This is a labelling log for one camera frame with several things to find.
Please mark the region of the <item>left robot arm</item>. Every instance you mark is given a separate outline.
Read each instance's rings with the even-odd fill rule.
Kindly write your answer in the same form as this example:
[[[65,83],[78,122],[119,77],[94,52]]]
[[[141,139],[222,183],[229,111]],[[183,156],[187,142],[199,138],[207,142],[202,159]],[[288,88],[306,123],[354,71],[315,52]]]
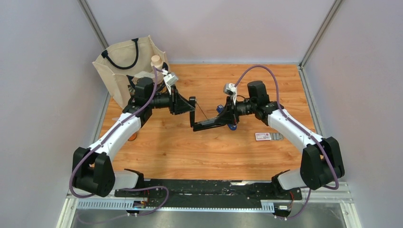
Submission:
[[[75,189],[88,192],[88,197],[105,197],[113,190],[125,189],[134,197],[143,195],[145,184],[142,173],[131,169],[115,172],[112,161],[129,138],[149,120],[153,109],[167,108],[173,115],[195,110],[194,96],[186,99],[175,85],[166,87],[166,92],[158,93],[158,85],[153,79],[138,79],[134,84],[134,95],[115,124],[89,147],[75,150],[69,181],[70,192],[75,197],[84,197],[77,194]]]

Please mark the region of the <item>black stapler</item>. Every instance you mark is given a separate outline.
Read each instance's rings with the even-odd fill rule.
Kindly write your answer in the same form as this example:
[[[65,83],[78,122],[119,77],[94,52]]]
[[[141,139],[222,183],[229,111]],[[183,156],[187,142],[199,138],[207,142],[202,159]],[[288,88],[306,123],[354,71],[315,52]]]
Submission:
[[[202,121],[195,121],[195,111],[194,111],[190,112],[189,118],[190,118],[190,126],[194,132],[222,127],[226,125],[221,122],[220,114],[217,114],[217,116],[215,116],[214,118],[209,118]]]

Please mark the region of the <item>blue tape dispenser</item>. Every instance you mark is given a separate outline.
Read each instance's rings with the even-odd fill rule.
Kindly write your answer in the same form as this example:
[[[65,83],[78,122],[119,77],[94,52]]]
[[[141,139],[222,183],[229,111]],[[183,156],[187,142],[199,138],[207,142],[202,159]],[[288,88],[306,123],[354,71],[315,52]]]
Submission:
[[[216,111],[218,112],[218,114],[221,114],[223,111],[224,111],[224,106],[223,105],[218,105],[217,107],[216,107]],[[228,128],[230,129],[230,130],[232,130],[232,131],[235,131],[235,130],[237,130],[237,125],[236,124],[227,124],[227,126],[228,126]]]

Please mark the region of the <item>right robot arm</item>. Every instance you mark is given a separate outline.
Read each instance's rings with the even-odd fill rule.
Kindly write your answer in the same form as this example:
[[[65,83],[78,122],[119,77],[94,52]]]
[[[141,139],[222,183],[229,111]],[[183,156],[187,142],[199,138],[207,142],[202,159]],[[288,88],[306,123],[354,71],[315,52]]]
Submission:
[[[247,88],[249,97],[240,102],[237,101],[236,84],[226,84],[224,93],[228,97],[219,116],[228,115],[226,122],[237,124],[240,116],[254,114],[265,125],[281,133],[302,154],[298,169],[283,171],[272,177],[272,195],[283,199],[294,188],[338,189],[339,178],[345,174],[338,141],[309,130],[292,117],[279,101],[271,101],[262,81],[252,81]]]

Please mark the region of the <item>red white staple box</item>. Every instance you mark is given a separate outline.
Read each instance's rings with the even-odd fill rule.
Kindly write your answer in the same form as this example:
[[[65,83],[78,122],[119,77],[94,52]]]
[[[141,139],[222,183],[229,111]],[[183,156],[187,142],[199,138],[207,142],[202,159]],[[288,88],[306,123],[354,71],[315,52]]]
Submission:
[[[272,137],[270,133],[255,133],[256,141],[271,141]]]

